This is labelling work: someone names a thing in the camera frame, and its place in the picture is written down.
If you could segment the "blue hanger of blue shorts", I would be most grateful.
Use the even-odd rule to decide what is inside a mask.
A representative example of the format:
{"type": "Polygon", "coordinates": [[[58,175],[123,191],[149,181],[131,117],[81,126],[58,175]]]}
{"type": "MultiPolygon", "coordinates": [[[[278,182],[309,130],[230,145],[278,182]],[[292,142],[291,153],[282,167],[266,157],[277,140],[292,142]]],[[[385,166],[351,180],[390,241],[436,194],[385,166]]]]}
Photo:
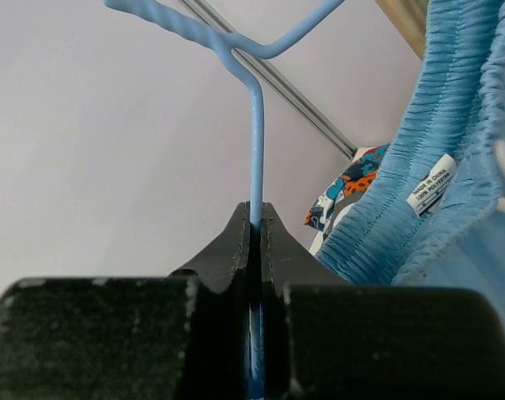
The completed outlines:
{"type": "Polygon", "coordinates": [[[220,32],[157,1],[106,1],[106,7],[154,23],[171,33],[213,50],[222,65],[248,90],[252,116],[249,232],[252,246],[247,256],[247,336],[244,372],[248,399],[265,399],[266,378],[263,340],[260,228],[263,217],[265,145],[264,96],[260,82],[233,55],[242,51],[256,59],[271,59],[284,53],[312,31],[342,3],[325,1],[298,25],[269,44],[240,33],[220,32]]]}

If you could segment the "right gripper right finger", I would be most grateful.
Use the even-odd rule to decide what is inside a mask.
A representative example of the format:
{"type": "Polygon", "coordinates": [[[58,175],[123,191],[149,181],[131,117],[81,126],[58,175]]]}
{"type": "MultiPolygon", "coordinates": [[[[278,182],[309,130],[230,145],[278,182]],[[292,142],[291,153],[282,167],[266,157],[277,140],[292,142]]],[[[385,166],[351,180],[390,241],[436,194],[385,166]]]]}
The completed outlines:
{"type": "Polygon", "coordinates": [[[326,269],[265,203],[269,399],[505,399],[505,333],[481,294],[355,286],[326,269]]]}

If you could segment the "colourful patterned shorts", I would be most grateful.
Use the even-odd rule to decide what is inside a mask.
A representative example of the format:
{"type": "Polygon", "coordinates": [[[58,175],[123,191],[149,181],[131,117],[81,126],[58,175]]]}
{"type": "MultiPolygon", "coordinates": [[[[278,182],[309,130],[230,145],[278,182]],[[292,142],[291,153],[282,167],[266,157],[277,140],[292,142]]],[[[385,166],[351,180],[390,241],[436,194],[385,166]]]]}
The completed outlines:
{"type": "Polygon", "coordinates": [[[326,238],[376,179],[390,144],[363,147],[307,212],[304,225],[326,238]]]}

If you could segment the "light blue shorts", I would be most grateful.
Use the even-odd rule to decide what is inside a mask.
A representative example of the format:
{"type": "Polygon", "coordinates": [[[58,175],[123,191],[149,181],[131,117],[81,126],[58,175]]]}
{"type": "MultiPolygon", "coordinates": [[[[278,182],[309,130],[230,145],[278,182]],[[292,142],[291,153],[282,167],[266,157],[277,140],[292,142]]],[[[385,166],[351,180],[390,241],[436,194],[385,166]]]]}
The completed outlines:
{"type": "Polygon", "coordinates": [[[356,284],[470,288],[505,313],[505,1],[432,1],[377,177],[317,253],[356,284]]]}

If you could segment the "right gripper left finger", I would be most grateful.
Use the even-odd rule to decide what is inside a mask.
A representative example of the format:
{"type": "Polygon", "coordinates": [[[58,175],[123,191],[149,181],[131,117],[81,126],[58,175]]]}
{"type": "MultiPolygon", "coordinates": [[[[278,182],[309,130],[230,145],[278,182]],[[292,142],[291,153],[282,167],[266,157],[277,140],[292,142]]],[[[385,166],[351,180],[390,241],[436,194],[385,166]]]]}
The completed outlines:
{"type": "Polygon", "coordinates": [[[167,277],[25,277],[0,296],[0,399],[243,399],[249,206],[167,277]]]}

